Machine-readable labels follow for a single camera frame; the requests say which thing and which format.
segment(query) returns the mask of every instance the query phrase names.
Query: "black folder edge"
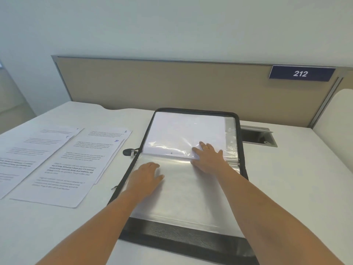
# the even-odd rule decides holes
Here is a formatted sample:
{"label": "black folder edge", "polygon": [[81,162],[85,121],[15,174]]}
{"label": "black folder edge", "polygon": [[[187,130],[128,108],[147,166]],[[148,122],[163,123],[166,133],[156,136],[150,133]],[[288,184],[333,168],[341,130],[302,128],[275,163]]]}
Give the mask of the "black folder edge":
{"label": "black folder edge", "polygon": [[[109,203],[118,197],[127,178],[134,168],[135,163],[143,149],[156,112],[233,117],[236,123],[236,142],[238,147],[240,174],[244,178],[248,179],[245,169],[243,141],[241,139],[240,121],[238,115],[231,112],[159,108],[154,112],[152,116],[152,119],[141,142],[141,146],[139,148],[140,150],[131,162],[129,168],[124,174],[124,177],[117,185],[111,199],[109,200]],[[119,239],[207,260],[210,262],[222,264],[258,264],[258,261],[254,256],[249,243],[244,238],[189,229],[149,220],[130,217],[126,222],[126,225],[123,228]]]}

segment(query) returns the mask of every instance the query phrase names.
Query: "number sign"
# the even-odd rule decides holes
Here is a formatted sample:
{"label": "number sign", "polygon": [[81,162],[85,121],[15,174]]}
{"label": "number sign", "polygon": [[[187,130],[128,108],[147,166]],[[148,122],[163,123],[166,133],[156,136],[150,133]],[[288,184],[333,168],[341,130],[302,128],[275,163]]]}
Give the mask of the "number sign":
{"label": "number sign", "polygon": [[328,82],[335,68],[272,66],[269,79],[305,80]]}

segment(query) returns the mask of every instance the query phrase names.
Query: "person's left hand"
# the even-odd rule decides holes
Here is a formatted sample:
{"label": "person's left hand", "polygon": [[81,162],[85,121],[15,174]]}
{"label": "person's left hand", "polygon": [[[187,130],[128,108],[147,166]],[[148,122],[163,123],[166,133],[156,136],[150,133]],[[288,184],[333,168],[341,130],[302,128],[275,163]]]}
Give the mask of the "person's left hand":
{"label": "person's left hand", "polygon": [[137,170],[130,174],[126,190],[134,192],[135,196],[138,197],[139,202],[145,197],[151,195],[164,178],[164,175],[155,177],[156,169],[158,167],[159,164],[149,162],[141,165]]}

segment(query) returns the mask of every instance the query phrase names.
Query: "number 212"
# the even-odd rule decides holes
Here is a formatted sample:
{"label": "number 212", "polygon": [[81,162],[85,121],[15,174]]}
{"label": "number 212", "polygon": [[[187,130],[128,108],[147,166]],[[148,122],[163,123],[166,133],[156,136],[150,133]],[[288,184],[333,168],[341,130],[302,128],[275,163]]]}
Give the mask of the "number 212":
{"label": "number 212", "polygon": [[298,74],[299,74],[299,76],[300,77],[306,77],[306,75],[308,74],[309,72],[307,72],[307,71],[295,71],[295,73],[294,73],[294,75],[293,76],[298,76]]}

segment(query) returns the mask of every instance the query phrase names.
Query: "desk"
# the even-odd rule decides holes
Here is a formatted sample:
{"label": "desk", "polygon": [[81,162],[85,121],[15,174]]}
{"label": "desk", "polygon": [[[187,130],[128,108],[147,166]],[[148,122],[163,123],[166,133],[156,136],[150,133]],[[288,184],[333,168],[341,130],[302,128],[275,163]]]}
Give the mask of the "desk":
{"label": "desk", "polygon": [[[9,146],[39,125],[96,125],[133,130],[123,148],[140,146],[153,111],[106,110],[67,102],[0,136]],[[241,121],[273,131],[278,148],[244,143],[249,180],[311,229],[345,264],[353,264],[353,174],[311,130]],[[119,151],[76,209],[0,200],[0,264],[34,264],[108,203],[132,159]],[[108,264],[211,264],[119,240]]]}

